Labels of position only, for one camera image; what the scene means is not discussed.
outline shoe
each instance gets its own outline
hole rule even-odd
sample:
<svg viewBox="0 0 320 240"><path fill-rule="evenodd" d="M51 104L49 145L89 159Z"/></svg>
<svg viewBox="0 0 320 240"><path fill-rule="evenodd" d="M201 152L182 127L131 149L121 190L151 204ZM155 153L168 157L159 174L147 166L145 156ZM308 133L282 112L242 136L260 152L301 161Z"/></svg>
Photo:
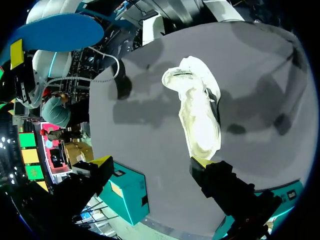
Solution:
<svg viewBox="0 0 320 240"><path fill-rule="evenodd" d="M179 118L184 130L190 157L211 160L221 148L221 129L208 95L191 89L181 102Z"/></svg>
<svg viewBox="0 0 320 240"><path fill-rule="evenodd" d="M211 93L216 96L216 104L218 105L221 97L219 85L216 78L203 61L194 56L189 56L182 59L179 67L189 69L192 73L197 75L202 80L205 88L209 89Z"/></svg>
<svg viewBox="0 0 320 240"><path fill-rule="evenodd" d="M210 160L221 148L221 130L204 82L188 65L180 65L163 74L162 84L178 92L181 101L178 115L190 157Z"/></svg>

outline person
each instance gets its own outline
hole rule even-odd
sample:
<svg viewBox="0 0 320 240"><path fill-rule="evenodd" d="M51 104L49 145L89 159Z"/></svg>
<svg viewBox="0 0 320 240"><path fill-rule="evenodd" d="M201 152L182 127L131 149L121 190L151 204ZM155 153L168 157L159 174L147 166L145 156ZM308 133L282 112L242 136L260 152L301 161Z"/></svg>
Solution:
<svg viewBox="0 0 320 240"><path fill-rule="evenodd" d="M89 122L89 98L66 105L68 101L67 94L51 93L46 88L42 96L43 119L63 129Z"/></svg>
<svg viewBox="0 0 320 240"><path fill-rule="evenodd" d="M48 132L45 129L40 130L41 136L47 136L49 141L59 140L69 142L70 139L80 139L82 134L80 131L67 131L64 128Z"/></svg>

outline round table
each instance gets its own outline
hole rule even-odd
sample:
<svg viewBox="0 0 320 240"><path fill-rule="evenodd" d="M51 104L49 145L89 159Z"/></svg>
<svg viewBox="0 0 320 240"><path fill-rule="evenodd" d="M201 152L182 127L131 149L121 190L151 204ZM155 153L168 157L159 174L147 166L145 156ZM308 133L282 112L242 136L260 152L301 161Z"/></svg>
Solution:
<svg viewBox="0 0 320 240"><path fill-rule="evenodd" d="M256 190L304 183L316 149L318 104L302 52L282 29L223 22L180 30L129 53L116 81L90 85L94 157L112 155L145 175L151 220L212 236L224 213L189 174L180 100L161 77L184 57L204 61L221 89L222 144L212 160L230 163ZM109 67L96 80L112 77Z"/></svg>

